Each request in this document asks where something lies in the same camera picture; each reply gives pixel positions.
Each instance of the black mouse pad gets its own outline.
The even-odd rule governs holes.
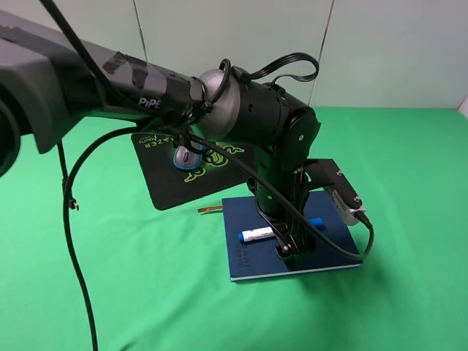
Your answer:
[[[188,203],[247,179],[245,173],[232,162],[212,150],[207,151],[198,169],[191,172],[178,170],[173,164],[176,152],[173,139],[167,135],[133,134],[132,142],[151,200],[158,210]],[[251,148],[233,143],[217,145],[254,167],[254,152]]]

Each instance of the blue book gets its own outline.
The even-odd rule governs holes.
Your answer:
[[[286,263],[276,255],[275,238],[245,244],[238,240],[238,234],[244,230],[268,227],[265,220],[257,213],[254,197],[223,199],[222,208],[232,282],[356,268],[363,262],[341,256],[316,238],[317,248],[314,252],[302,260]],[[326,193],[310,193],[304,216],[306,218],[321,217],[325,225],[321,232],[327,238],[349,252],[358,253],[350,231],[339,218]]]

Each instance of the green backdrop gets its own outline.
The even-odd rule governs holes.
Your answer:
[[[468,121],[452,110],[317,108],[311,155],[331,157],[376,231],[353,271],[231,283],[221,214],[152,205],[129,136],[78,175],[72,234],[101,350],[465,350]],[[64,139],[69,166],[127,123],[86,119]],[[56,150],[23,140],[0,179],[0,350],[90,350],[67,255]],[[361,247],[365,228],[352,228]]]

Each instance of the white marker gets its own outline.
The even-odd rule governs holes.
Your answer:
[[[325,225],[323,224],[323,220],[320,217],[310,219],[309,223],[317,229],[325,227]],[[247,243],[253,240],[271,238],[273,236],[275,236],[273,230],[270,227],[266,227],[254,230],[245,230],[242,233],[238,234],[238,239],[241,243]]]

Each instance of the green snake logo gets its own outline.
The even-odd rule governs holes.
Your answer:
[[[221,146],[224,150],[229,152],[230,154],[238,154],[245,152],[243,148],[238,148],[232,145],[219,145],[216,143],[218,146]],[[224,167],[228,163],[228,159],[226,159],[224,156],[218,154],[217,152],[214,152],[213,150],[208,150],[203,158],[201,166],[199,166],[198,169],[193,170],[192,172],[189,173],[187,178],[184,179],[184,182],[189,183],[190,181],[194,181],[195,179],[204,176],[206,174],[206,168],[207,166],[213,166],[213,167]]]

